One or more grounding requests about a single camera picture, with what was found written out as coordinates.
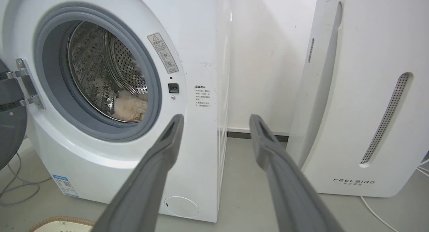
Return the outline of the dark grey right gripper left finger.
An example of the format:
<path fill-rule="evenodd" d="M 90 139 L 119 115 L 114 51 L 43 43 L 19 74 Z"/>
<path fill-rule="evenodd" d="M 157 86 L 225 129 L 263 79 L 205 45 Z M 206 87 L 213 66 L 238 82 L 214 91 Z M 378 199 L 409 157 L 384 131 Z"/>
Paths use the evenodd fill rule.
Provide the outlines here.
<path fill-rule="evenodd" d="M 176 114 L 109 203 L 93 232 L 153 232 L 167 175 L 176 163 L 184 116 Z"/>

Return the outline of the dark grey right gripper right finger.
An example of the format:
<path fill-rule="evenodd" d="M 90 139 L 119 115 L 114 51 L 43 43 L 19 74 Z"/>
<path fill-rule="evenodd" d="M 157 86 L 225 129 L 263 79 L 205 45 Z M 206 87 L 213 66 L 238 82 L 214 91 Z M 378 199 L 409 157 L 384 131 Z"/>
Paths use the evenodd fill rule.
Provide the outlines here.
<path fill-rule="evenodd" d="M 266 173 L 280 232 L 343 232 L 308 179 L 263 121 L 249 119 L 255 160 Z"/>

